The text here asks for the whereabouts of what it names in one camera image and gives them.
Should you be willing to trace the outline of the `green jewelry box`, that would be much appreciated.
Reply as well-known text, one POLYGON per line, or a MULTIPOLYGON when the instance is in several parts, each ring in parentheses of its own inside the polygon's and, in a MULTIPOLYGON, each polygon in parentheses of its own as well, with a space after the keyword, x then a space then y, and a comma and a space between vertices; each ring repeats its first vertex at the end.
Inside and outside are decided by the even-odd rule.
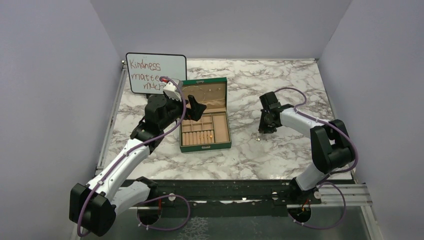
POLYGON ((215 77, 183 82, 185 97, 193 95, 198 103, 207 106, 199 121, 184 120, 179 130, 182 153, 223 150, 232 147, 229 125, 228 79, 215 77))

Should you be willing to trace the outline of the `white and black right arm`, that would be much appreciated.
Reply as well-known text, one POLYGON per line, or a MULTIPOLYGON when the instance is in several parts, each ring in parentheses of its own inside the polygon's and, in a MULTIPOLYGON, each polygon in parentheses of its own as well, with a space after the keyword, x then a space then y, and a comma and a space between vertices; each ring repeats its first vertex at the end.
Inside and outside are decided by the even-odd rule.
POLYGON ((289 182, 288 197, 292 202, 302 203, 333 170, 354 161, 356 154, 343 121, 308 118, 293 105, 282 105, 274 92, 261 95, 259 100, 259 133, 273 134, 279 127, 287 127, 310 139, 312 163, 289 182))

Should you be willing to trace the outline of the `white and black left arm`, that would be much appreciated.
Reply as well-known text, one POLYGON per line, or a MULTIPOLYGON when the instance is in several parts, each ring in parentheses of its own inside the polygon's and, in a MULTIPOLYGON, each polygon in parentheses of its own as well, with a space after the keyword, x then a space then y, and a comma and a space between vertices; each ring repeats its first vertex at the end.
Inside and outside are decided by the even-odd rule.
POLYGON ((93 233, 103 236, 113 225, 116 216, 136 203, 152 205, 157 191, 136 181, 123 190, 119 188, 135 167, 145 160, 167 135, 172 123, 179 126, 184 120, 198 121, 207 106, 188 99, 173 99, 167 95, 148 98, 144 117, 131 132, 119 155, 96 177, 85 185, 76 183, 70 191, 69 219, 77 224, 77 235, 93 233))

